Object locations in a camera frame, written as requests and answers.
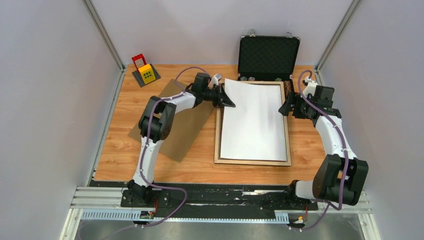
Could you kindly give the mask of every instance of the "table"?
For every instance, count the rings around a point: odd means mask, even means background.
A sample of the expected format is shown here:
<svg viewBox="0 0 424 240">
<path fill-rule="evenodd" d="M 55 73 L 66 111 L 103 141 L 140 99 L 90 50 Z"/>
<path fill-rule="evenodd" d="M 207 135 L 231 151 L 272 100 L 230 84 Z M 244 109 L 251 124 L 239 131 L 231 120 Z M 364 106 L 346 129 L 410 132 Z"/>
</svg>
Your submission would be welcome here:
<svg viewBox="0 0 424 240">
<path fill-rule="evenodd" d="M 100 155 L 95 181 L 129 181 L 136 171 L 141 144 L 128 137 L 128 133 L 140 119 L 143 110 L 153 95 L 158 95 L 170 79 L 191 65 L 155 64 L 161 75 L 142 88 L 134 79 L 133 64 L 128 68 L 113 112 L 106 140 Z M 237 78 L 237 65 L 197 65 L 211 75 L 220 73 L 224 78 Z M 312 66 L 296 66 L 293 80 L 297 81 L 304 70 Z M 183 73 L 179 81 L 192 83 L 199 70 L 191 69 Z M 212 112 L 198 134 L 196 140 L 182 162 L 176 162 L 159 154 L 154 170 L 156 182 L 171 183 L 216 183 L 216 184 L 261 184 L 288 185 L 294 179 L 312 180 L 324 160 L 324 148 L 320 135 L 312 121 L 287 117 L 291 162 L 287 166 L 261 166 L 215 164 L 215 116 Z"/>
</svg>

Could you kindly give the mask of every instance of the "brown cardboard sheet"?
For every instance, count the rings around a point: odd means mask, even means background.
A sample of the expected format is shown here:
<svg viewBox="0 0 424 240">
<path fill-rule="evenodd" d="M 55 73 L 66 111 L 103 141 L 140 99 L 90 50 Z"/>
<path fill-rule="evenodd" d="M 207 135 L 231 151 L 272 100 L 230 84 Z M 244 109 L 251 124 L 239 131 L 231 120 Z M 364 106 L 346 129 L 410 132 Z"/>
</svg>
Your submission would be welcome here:
<svg viewBox="0 0 424 240">
<path fill-rule="evenodd" d="M 187 85 L 178 82 L 182 87 Z M 172 79 L 159 94 L 159 97 L 169 97 L 181 92 L 181 89 L 174 84 Z M 169 136 L 160 147 L 159 153 L 181 162 L 196 140 L 197 135 L 211 115 L 214 106 L 212 102 L 204 101 L 195 108 L 186 109 L 177 113 L 173 119 L 173 124 Z M 128 136 L 138 142 L 141 142 L 140 129 L 138 122 L 131 129 Z"/>
</svg>

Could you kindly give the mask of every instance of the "white wall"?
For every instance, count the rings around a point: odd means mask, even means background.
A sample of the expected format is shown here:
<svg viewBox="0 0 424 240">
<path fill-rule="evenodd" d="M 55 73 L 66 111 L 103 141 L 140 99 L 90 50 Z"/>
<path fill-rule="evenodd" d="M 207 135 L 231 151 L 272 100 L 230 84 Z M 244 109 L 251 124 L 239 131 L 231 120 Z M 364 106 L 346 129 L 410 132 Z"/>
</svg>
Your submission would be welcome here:
<svg viewBox="0 0 424 240">
<path fill-rule="evenodd" d="M 0 238 L 58 239 L 119 70 L 80 0 L 3 0 L 0 36 Z"/>
<path fill-rule="evenodd" d="M 423 239 L 424 3 L 364 0 L 322 70 L 381 239 Z"/>
<path fill-rule="evenodd" d="M 240 36 L 300 37 L 297 64 L 318 63 L 351 0 L 93 0 L 124 63 L 237 64 Z"/>
</svg>

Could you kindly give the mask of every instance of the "gray floor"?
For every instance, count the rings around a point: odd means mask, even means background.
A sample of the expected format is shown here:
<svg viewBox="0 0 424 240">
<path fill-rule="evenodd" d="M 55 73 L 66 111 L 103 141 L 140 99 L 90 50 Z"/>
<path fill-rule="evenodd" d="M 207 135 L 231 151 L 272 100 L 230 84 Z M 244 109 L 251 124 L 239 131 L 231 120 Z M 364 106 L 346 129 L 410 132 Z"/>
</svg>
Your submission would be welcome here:
<svg viewBox="0 0 424 240">
<path fill-rule="evenodd" d="M 309 224 L 318 219 L 309 214 Z M 132 224 L 130 221 L 91 220 L 83 221 L 80 230 L 82 240 L 100 240 L 120 228 Z M 164 222 L 160 225 L 131 228 L 110 236 L 108 240 L 364 240 L 356 214 L 327 214 L 313 230 L 294 232 L 280 224 L 255 223 L 199 223 Z"/>
</svg>

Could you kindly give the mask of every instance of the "wooden frame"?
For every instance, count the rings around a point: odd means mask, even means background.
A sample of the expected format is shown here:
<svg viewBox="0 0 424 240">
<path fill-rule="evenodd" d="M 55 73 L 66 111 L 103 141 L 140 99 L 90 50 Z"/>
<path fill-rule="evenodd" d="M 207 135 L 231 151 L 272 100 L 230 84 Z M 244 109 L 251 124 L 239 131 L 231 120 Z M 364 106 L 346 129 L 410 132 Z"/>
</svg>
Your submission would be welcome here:
<svg viewBox="0 0 424 240">
<path fill-rule="evenodd" d="M 281 105 L 286 101 L 284 83 L 276 81 L 243 81 L 247 84 L 258 85 L 279 85 L 281 88 Z M 228 159 L 221 158 L 221 134 L 222 134 L 222 121 L 224 117 L 224 109 L 218 108 L 216 110 L 216 127 L 215 127 L 215 153 L 214 162 L 216 164 L 243 164 L 243 165 L 268 165 L 268 166 L 291 166 L 292 159 L 290 155 L 289 143 L 289 127 L 287 124 L 287 117 L 283 116 L 284 133 L 285 133 L 285 150 L 287 154 L 287 161 L 271 161 L 271 160 L 249 160 L 249 159 Z"/>
</svg>

